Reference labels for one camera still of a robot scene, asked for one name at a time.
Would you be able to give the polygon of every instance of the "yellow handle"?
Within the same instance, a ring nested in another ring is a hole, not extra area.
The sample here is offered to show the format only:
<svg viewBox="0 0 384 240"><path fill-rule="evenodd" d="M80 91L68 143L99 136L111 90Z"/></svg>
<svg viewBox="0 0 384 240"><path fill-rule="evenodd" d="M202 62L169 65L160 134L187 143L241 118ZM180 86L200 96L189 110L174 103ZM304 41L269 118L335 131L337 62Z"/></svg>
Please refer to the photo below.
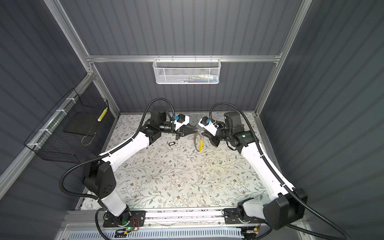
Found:
<svg viewBox="0 0 384 240"><path fill-rule="evenodd" d="M103 117L105 116L105 114L107 113L107 110L108 108L105 108L104 111L102 112L102 114L100 115L100 117L97 119L98 122L101 122L101 120L103 119Z"/></svg>
<svg viewBox="0 0 384 240"><path fill-rule="evenodd" d="M203 150L203 140L200 140L200 149L199 149L199 152L201 152L201 150Z"/></svg>

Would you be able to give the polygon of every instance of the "yellow connector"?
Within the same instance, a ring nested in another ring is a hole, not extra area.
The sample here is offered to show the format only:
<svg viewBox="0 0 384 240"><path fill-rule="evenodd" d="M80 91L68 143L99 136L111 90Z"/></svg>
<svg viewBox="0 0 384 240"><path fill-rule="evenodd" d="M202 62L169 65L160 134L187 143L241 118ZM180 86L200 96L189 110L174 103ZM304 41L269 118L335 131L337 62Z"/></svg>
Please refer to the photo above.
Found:
<svg viewBox="0 0 384 240"><path fill-rule="evenodd" d="M203 140L200 140L200 148L199 148L199 152L201 152L203 150Z"/></svg>
<svg viewBox="0 0 384 240"><path fill-rule="evenodd" d="M101 113L101 115L99 116L99 118L97 119L98 122L101 122L101 120L103 119L103 117L105 116L105 114L107 113L107 110L108 108L105 108L104 111Z"/></svg>

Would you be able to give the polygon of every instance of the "floral patterned surface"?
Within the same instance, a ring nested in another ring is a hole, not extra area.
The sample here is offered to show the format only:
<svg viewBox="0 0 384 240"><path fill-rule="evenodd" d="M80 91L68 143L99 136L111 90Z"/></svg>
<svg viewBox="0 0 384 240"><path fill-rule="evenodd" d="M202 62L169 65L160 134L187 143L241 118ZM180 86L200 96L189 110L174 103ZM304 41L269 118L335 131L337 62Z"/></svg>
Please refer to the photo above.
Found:
<svg viewBox="0 0 384 240"><path fill-rule="evenodd" d="M260 139L252 113L245 113ZM190 123L207 114L188 114ZM107 149L111 149L136 131L142 115L121 115ZM223 114L212 117L223 121ZM225 142L215 148L206 137L202 152L195 150L193 134L175 141L174 134L163 134L156 142L140 150L115 172L116 188L132 209L234 206L254 197L269 198L251 165ZM86 198L81 209L98 209Z"/></svg>

